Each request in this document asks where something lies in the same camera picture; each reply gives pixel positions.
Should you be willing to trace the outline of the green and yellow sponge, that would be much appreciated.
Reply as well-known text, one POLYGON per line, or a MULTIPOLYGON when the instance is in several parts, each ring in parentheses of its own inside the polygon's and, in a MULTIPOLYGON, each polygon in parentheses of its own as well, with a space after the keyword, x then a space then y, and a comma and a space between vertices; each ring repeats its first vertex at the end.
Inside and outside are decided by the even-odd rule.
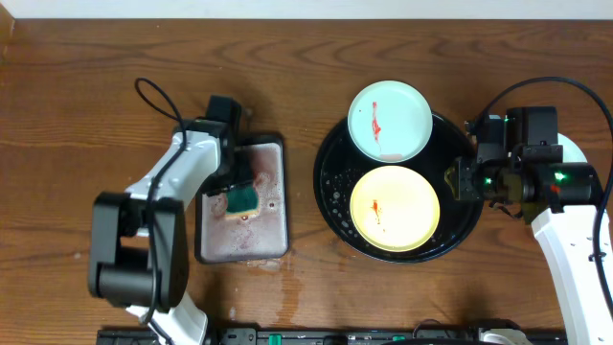
POLYGON ((245 218, 260 211, 260 200, 253 186, 235 188, 226 194, 226 218, 245 218))

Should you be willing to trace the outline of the yellow plate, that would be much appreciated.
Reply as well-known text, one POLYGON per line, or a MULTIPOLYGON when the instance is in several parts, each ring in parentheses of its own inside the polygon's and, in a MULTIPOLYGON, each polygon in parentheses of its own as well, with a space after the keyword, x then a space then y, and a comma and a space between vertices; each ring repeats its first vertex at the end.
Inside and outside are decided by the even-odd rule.
POLYGON ((364 174, 352 189, 352 223, 367 243, 389 252, 425 244, 441 218, 439 198, 418 172, 384 166, 364 174))

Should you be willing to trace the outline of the mint plate with long stain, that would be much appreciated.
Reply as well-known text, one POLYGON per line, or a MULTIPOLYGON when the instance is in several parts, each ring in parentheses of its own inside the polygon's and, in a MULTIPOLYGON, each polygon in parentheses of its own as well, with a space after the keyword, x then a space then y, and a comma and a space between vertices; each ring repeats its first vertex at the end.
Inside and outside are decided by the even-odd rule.
POLYGON ((407 161, 425 148, 434 120, 429 103, 416 88, 383 80, 353 98, 347 124, 353 143, 364 155, 392 164, 407 161))

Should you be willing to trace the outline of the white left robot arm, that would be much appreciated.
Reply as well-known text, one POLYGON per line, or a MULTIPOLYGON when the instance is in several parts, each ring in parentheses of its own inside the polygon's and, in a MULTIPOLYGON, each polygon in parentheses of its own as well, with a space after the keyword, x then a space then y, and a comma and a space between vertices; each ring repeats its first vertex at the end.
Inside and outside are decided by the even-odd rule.
POLYGON ((167 152, 122 193, 93 204, 87 285, 92 296, 137 316, 163 344, 201 344, 208 318, 186 291, 187 207, 247 182, 236 160, 238 121, 179 125, 167 152))

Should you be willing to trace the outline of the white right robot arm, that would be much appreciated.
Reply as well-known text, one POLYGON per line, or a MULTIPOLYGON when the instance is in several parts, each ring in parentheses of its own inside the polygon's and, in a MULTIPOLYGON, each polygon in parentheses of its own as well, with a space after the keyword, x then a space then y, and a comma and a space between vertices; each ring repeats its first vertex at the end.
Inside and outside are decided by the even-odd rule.
POLYGON ((550 269, 571 344, 609 344, 612 315, 602 279, 612 273, 604 194, 585 162, 457 158, 444 179, 455 199, 487 201, 498 209, 517 203, 550 269))

